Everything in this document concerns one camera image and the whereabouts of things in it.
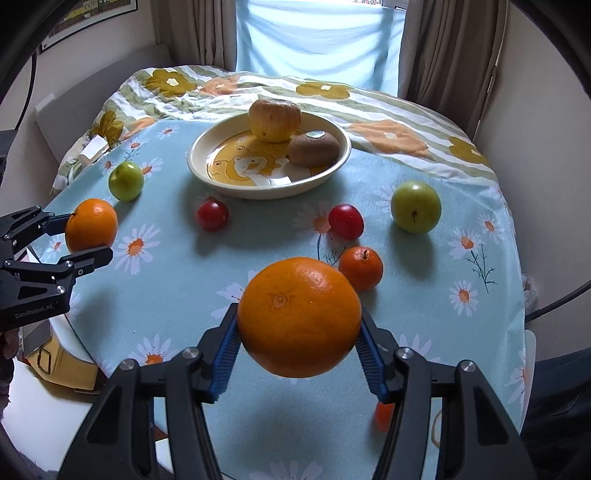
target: light blue sheer curtain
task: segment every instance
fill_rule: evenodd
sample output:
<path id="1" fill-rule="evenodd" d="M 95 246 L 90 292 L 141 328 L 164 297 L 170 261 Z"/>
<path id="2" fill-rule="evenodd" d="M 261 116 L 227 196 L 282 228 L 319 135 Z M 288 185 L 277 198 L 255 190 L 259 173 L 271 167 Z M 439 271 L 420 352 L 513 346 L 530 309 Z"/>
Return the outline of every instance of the light blue sheer curtain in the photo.
<path id="1" fill-rule="evenodd" d="M 238 71 L 392 95 L 405 10 L 330 0 L 236 0 Z"/>

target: apple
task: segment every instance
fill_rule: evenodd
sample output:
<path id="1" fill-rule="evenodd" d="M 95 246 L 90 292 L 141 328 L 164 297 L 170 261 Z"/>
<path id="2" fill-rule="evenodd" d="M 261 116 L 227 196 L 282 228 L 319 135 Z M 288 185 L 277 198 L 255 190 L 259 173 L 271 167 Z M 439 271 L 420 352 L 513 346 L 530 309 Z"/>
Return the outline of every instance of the apple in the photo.
<path id="1" fill-rule="evenodd" d="M 396 224 L 409 233 L 427 233 L 441 218 L 441 200 L 435 190 L 422 181 L 400 184 L 390 203 Z"/>
<path id="2" fill-rule="evenodd" d="M 263 142 L 287 142 L 300 127 L 301 110 L 289 100 L 262 98 L 251 105 L 248 123 L 255 137 Z"/>
<path id="3" fill-rule="evenodd" d="M 144 188 L 144 173 L 132 161 L 124 161 L 111 172 L 109 190 L 117 200 L 131 202 Z"/>

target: bowl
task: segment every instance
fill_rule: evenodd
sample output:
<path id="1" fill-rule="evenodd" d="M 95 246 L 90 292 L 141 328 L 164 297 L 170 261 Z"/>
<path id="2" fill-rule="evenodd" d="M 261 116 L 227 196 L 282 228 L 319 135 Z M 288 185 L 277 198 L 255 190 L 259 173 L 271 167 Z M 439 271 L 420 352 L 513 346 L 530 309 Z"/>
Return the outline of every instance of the bowl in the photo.
<path id="1" fill-rule="evenodd" d="M 317 187 L 341 168 L 351 153 L 351 140 L 335 123 L 302 112 L 300 133 L 332 134 L 339 156 L 330 167 L 296 167 L 285 158 L 289 142 L 273 144 L 254 137 L 248 114 L 233 116 L 202 133 L 189 151 L 189 169 L 214 190 L 250 200 L 272 200 L 298 195 Z"/>

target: framed picture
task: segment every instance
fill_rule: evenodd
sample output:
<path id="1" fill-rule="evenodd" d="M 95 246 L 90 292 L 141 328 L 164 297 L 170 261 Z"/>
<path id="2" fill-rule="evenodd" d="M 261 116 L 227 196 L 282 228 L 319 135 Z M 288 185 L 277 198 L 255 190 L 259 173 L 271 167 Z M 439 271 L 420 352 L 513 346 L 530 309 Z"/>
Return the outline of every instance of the framed picture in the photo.
<path id="1" fill-rule="evenodd" d="M 40 53 L 80 30 L 138 9 L 138 0 L 83 0 L 49 32 Z"/>

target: bowl rim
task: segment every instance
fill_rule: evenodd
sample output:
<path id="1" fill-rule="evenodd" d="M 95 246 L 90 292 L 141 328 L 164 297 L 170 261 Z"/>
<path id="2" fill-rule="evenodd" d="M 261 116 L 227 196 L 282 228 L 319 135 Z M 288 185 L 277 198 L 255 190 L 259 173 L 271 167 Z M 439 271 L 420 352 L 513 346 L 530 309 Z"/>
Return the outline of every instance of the bowl rim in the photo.
<path id="1" fill-rule="evenodd" d="M 201 135 L 199 135 L 197 137 L 197 139 L 195 140 L 195 142 L 193 142 L 193 145 L 191 146 L 191 148 L 189 149 L 189 153 L 187 154 L 187 165 L 189 166 L 189 170 L 191 171 L 191 173 L 193 173 L 194 176 L 196 176 L 199 180 L 201 180 L 203 183 L 206 183 L 212 187 L 218 187 L 221 189 L 228 189 L 228 190 L 235 190 L 235 191 L 248 191 L 248 192 L 254 192 L 254 191 L 266 191 L 266 190 L 288 190 L 290 188 L 295 188 L 297 186 L 300 185 L 304 185 L 306 183 L 311 183 L 311 182 L 315 182 L 318 181 L 320 179 L 323 179 L 324 177 L 327 177 L 329 175 L 332 175 L 335 171 L 337 171 L 338 169 L 340 169 L 345 162 L 347 162 L 347 160 L 349 159 L 350 155 L 351 155 L 351 139 L 349 138 L 347 132 L 345 131 L 345 129 L 343 127 L 341 127 L 340 125 L 337 125 L 336 123 L 334 123 L 333 121 L 321 116 L 321 115 L 317 115 L 315 113 L 311 113 L 311 112 L 302 112 L 302 117 L 303 116 L 313 116 L 316 118 L 320 118 L 322 120 L 324 120 L 325 122 L 330 123 L 331 125 L 333 125 L 337 130 L 339 130 L 339 132 L 343 135 L 344 139 L 345 139 L 345 153 L 341 156 L 341 158 L 339 160 L 337 160 L 332 166 L 330 166 L 329 168 L 327 168 L 325 171 L 321 171 L 320 173 L 317 173 L 316 175 L 312 175 L 311 177 L 308 177 L 307 179 L 302 179 L 302 180 L 297 180 L 294 181 L 292 183 L 288 183 L 286 185 L 271 185 L 271 186 L 254 186 L 254 187 L 247 187 L 247 186 L 241 186 L 241 185 L 231 185 L 231 184 L 227 184 L 227 183 L 222 183 L 219 181 L 216 181 L 214 179 L 211 179 L 209 177 L 209 175 L 203 175 L 201 172 L 197 171 L 197 169 L 195 168 L 195 166 L 193 165 L 193 162 L 191 161 L 193 158 L 193 151 L 195 150 L 195 147 L 197 145 L 197 143 L 201 140 L 201 138 L 207 134 L 212 128 L 216 128 L 218 125 L 224 123 L 224 122 L 229 122 L 231 120 L 236 119 L 239 116 L 248 116 L 248 113 L 239 113 L 237 115 L 233 115 L 229 118 L 226 118 L 224 120 L 222 120 L 221 122 L 216 123 L 215 125 L 213 125 L 212 127 L 208 128 L 207 130 L 205 130 L 205 132 L 203 132 Z"/>

